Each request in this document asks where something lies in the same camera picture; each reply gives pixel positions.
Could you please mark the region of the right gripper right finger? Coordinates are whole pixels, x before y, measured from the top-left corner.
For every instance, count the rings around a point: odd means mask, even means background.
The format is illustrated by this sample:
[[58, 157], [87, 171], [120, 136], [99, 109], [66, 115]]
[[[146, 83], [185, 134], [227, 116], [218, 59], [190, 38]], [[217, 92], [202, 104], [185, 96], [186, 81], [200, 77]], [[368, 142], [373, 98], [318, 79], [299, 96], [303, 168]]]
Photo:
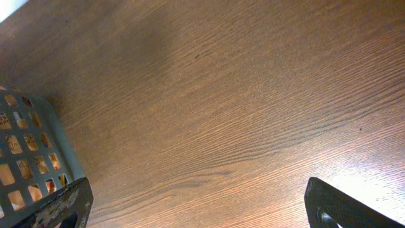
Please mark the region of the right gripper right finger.
[[404, 225], [375, 211], [317, 177], [309, 178], [304, 202], [310, 228], [404, 228]]

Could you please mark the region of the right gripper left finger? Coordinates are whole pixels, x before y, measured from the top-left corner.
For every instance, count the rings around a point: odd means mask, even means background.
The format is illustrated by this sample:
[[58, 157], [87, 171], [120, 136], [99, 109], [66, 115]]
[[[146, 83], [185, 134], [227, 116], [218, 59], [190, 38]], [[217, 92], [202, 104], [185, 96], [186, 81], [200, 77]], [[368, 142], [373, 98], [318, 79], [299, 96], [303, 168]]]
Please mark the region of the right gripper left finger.
[[18, 212], [13, 227], [86, 228], [94, 197], [83, 177]]

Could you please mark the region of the grey plastic basket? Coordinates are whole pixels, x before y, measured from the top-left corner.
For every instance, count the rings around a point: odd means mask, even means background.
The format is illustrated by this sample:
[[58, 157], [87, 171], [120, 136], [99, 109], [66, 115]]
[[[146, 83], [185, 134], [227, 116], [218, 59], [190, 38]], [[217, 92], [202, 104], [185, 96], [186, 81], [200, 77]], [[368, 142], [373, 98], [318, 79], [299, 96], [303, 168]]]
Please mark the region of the grey plastic basket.
[[1, 227], [12, 227], [85, 177], [50, 102], [1, 87]]

